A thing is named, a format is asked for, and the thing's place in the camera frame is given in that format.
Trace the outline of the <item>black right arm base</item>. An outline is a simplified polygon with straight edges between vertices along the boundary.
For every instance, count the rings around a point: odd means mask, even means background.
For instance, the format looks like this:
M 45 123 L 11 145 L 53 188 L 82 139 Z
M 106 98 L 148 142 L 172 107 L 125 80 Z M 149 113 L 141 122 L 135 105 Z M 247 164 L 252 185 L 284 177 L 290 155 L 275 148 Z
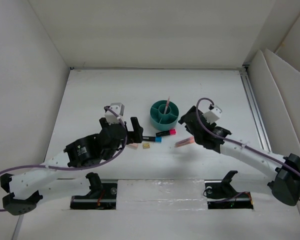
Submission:
M 207 198 L 209 210 L 254 209 L 251 193 L 236 191 L 231 185 L 237 173 L 237 170 L 231 170 L 223 179 L 204 181 L 205 189 L 202 195 Z

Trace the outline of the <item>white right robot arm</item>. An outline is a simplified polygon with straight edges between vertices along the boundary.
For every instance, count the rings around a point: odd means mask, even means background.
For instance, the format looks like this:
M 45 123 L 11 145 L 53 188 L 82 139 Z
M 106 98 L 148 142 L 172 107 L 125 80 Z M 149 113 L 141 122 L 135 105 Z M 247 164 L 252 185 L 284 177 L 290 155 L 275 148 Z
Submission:
M 211 105 L 203 113 L 192 106 L 178 121 L 194 137 L 194 141 L 207 150 L 237 159 L 264 175 L 270 181 L 267 186 L 281 203 L 295 206 L 300 201 L 300 157 L 275 154 L 254 149 L 248 141 L 235 139 L 232 133 L 216 124 L 222 111 Z

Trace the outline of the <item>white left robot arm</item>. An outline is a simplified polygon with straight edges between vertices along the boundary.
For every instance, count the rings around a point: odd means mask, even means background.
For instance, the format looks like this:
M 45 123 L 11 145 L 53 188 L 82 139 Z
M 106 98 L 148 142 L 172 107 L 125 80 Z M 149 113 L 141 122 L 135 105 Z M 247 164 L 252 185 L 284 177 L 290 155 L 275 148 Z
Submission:
M 7 192 L 2 198 L 3 209 L 13 216 L 33 211 L 38 205 L 67 196 L 100 199 L 105 194 L 102 181 L 95 172 L 83 177 L 64 179 L 70 171 L 83 171 L 103 165 L 123 152 L 126 145 L 141 143 L 144 129 L 137 117 L 131 117 L 133 130 L 126 122 L 109 124 L 102 117 L 101 131 L 75 140 L 50 160 L 32 166 L 18 175 L 0 176 L 0 186 Z

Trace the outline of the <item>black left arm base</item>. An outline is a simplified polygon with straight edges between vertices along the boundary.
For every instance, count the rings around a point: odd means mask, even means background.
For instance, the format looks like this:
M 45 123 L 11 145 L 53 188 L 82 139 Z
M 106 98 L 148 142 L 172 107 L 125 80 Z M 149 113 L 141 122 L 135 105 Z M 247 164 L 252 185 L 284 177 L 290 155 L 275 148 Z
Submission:
M 102 182 L 97 173 L 88 173 L 89 192 L 71 197 L 72 210 L 115 210 L 117 205 L 118 181 Z

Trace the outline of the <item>red translucent pen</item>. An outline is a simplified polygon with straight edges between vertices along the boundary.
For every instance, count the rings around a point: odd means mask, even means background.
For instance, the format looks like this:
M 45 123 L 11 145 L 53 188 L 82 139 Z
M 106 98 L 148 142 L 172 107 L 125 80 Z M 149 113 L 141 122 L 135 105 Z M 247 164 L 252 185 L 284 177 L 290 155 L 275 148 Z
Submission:
M 170 104 L 170 96 L 167 98 L 167 101 L 165 104 L 165 108 L 164 108 L 164 112 L 163 112 L 164 115 L 168 114 L 169 104 Z

